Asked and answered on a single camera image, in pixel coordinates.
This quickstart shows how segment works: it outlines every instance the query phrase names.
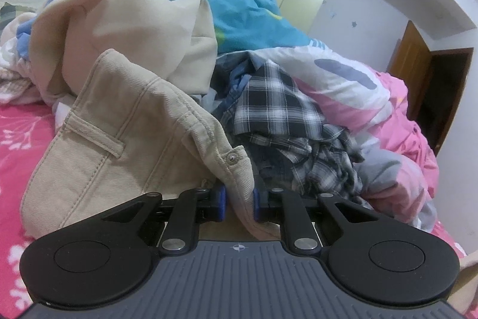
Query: light blue cloth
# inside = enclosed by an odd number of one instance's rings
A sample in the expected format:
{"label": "light blue cloth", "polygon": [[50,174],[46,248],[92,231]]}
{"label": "light blue cloth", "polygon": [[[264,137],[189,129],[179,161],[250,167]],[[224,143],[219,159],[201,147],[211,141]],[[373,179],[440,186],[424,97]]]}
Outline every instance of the light blue cloth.
{"label": "light blue cloth", "polygon": [[281,16],[276,0],[208,0],[216,31],[217,53],[275,47],[315,46],[317,39]]}
{"label": "light blue cloth", "polygon": [[[46,5],[53,2],[54,0],[46,1]],[[18,25],[17,28],[17,52],[18,55],[25,60],[29,60],[28,56],[28,46],[30,44],[30,35],[32,34],[32,25],[35,21],[35,18],[30,19],[27,22],[23,22]]]}

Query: doorway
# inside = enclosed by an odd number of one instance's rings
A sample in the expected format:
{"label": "doorway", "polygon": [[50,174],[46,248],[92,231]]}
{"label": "doorway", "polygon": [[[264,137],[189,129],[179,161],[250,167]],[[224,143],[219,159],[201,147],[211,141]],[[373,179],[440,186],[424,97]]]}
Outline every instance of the doorway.
{"label": "doorway", "polygon": [[473,48],[430,51],[418,29],[407,28],[388,73],[408,88],[407,117],[416,121],[435,155],[455,117],[471,64]]}

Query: pink bed sheet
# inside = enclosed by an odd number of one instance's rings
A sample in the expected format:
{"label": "pink bed sheet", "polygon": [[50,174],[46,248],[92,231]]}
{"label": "pink bed sheet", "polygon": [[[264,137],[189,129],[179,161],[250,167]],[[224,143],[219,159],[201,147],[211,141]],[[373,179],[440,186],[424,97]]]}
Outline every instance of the pink bed sheet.
{"label": "pink bed sheet", "polygon": [[[28,180],[54,136],[51,110],[42,104],[0,107],[0,314],[16,318],[32,301],[18,264],[32,242],[25,235],[19,207]],[[432,232],[462,258],[460,245],[437,223]],[[478,312],[469,318],[478,318]]]}

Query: metal button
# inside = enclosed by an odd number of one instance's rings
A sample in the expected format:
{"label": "metal button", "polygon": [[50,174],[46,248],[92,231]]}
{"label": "metal button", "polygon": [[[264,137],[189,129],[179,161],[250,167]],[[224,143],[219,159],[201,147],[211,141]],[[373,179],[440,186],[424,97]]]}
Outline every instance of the metal button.
{"label": "metal button", "polygon": [[299,238],[295,240],[294,245],[297,249],[312,250],[317,247],[318,243],[312,238]]}
{"label": "metal button", "polygon": [[239,156],[237,153],[229,153],[226,159],[229,165],[234,165],[239,161]]}
{"label": "metal button", "polygon": [[166,250],[181,250],[185,246],[186,243],[178,238],[169,238],[163,242],[163,247]]}

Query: crosshair symbol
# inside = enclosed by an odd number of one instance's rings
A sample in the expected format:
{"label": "crosshair symbol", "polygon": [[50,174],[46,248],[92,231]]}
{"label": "crosshair symbol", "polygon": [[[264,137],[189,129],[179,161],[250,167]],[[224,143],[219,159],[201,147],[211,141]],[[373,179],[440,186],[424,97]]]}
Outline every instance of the crosshair symbol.
{"label": "crosshair symbol", "polygon": [[242,251],[244,249],[247,249],[242,243],[237,243],[234,246],[231,246],[234,250],[236,251]]}

